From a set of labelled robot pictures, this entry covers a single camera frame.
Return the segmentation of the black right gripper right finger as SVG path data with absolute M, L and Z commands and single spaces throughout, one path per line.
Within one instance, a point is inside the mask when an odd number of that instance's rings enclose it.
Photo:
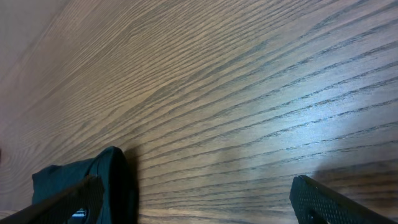
M 300 224 L 396 224 L 306 175 L 294 177 L 289 199 Z

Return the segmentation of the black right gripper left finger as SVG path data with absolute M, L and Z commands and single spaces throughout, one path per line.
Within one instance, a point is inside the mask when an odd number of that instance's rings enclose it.
M 88 175 L 78 184 L 3 218 L 1 224 L 95 224 L 103 198 L 103 181 L 98 176 Z

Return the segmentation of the black t-shirt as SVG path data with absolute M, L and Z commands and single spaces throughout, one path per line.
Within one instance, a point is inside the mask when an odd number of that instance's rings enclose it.
M 111 146 L 96 157 L 63 166 L 51 165 L 32 175 L 32 203 L 39 203 L 87 175 L 98 175 L 104 185 L 103 207 L 98 223 L 136 223 L 138 189 L 135 175 L 121 149 Z

